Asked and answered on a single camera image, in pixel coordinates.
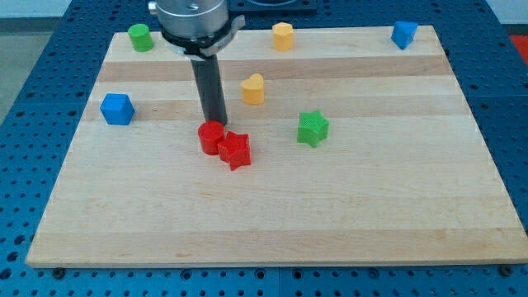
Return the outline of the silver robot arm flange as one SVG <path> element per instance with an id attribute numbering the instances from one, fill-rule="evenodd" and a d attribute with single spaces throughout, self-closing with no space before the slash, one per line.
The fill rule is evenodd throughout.
<path id="1" fill-rule="evenodd" d="M 216 56 L 246 24 L 243 15 L 231 15 L 227 0 L 155 0 L 148 10 L 163 39 L 194 60 Z"/>

